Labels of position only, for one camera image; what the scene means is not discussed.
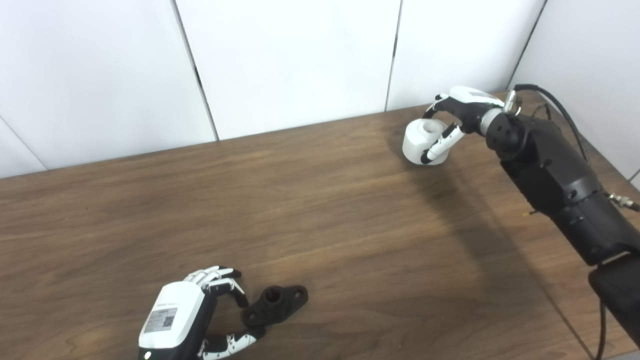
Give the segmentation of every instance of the white wall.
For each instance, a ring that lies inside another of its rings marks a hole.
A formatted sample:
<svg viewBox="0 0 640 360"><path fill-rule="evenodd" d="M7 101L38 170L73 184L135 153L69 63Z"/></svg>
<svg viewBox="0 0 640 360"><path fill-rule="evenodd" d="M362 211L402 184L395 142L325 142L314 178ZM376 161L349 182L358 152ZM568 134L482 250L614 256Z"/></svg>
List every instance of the white wall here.
<svg viewBox="0 0 640 360"><path fill-rule="evenodd" d="M636 176L631 179L631 183L636 187L636 189L640 190L640 176Z"/></svg>
<svg viewBox="0 0 640 360"><path fill-rule="evenodd" d="M0 177L43 170L46 168L0 117Z"/></svg>
<svg viewBox="0 0 640 360"><path fill-rule="evenodd" d="M544 0L404 0L388 110L505 90Z"/></svg>
<svg viewBox="0 0 640 360"><path fill-rule="evenodd" d="M627 178L640 168L639 19L637 0L549 0L513 78L553 93Z"/></svg>
<svg viewBox="0 0 640 360"><path fill-rule="evenodd" d="M0 49L0 114L47 168L214 140L169 0L0 1Z"/></svg>
<svg viewBox="0 0 640 360"><path fill-rule="evenodd" d="M178 0L221 139L384 111L400 0Z"/></svg>

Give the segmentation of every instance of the white robotic hand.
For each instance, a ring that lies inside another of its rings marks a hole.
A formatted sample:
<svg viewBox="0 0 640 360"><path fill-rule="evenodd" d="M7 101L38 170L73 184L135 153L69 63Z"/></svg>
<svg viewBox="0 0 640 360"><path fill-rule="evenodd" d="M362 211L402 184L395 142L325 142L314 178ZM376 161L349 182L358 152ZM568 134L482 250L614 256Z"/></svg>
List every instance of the white robotic hand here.
<svg viewBox="0 0 640 360"><path fill-rule="evenodd" d="M508 111L513 103L513 95L510 94L508 103L505 104L497 97L465 86L454 86L449 94L436 96L436 101L422 116L430 119L438 111L446 111L457 117L460 121L451 124L442 133L440 138L428 148L421 157L423 164L428 164L449 150L465 134L479 133L484 136L486 126L493 118Z"/></svg>
<svg viewBox="0 0 640 360"><path fill-rule="evenodd" d="M264 327L205 339L218 297L230 293L249 305L235 279L241 273L212 266L163 286L138 338L138 360L213 360L235 354L265 334Z"/></svg>

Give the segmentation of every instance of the mounting hole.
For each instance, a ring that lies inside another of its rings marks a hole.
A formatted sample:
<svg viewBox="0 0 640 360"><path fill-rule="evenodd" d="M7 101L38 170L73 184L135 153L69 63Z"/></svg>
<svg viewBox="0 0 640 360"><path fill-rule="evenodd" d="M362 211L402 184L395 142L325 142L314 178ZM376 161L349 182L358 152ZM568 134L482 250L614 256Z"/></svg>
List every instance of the mounting hole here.
<svg viewBox="0 0 640 360"><path fill-rule="evenodd" d="M276 288L271 288L267 290L267 292L264 294L264 298L268 302L278 302L280 301L280 296L281 296L280 290Z"/></svg>

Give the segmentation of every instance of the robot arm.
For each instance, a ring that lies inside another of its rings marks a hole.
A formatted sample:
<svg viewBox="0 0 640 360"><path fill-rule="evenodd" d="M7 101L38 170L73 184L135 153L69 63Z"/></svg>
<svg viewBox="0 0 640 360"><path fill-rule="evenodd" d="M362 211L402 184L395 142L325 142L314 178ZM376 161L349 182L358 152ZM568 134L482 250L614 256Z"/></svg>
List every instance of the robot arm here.
<svg viewBox="0 0 640 360"><path fill-rule="evenodd" d="M537 86L520 88L546 92ZM453 125L456 129L485 136L487 146L496 152L529 204L555 223L585 263L599 265L589 275L589 282L640 347L638 230L614 207L611 195L604 192L589 164L553 122L508 113L515 91L509 93L507 104L501 104L478 90L462 90L473 97L461 95L459 87L453 88L450 96L436 97L425 117L444 110L460 120ZM436 147L434 153L455 143L446 138L456 129L443 133L432 146ZM424 153L423 162L430 159L431 151Z"/></svg>

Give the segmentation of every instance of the white cylindrical object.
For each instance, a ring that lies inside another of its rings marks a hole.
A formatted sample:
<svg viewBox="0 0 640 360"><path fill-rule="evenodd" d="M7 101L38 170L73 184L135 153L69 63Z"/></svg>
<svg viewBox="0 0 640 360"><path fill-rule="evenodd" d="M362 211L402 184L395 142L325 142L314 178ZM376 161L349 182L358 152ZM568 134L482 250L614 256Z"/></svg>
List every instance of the white cylindrical object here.
<svg viewBox="0 0 640 360"><path fill-rule="evenodd" d="M404 131L404 141L402 143L404 156L416 165L424 165L420 160L422 153L440 138L440 135L446 128L447 125L437 119L417 119L411 121ZM448 155L449 150L447 149L427 165L441 164L447 159Z"/></svg>

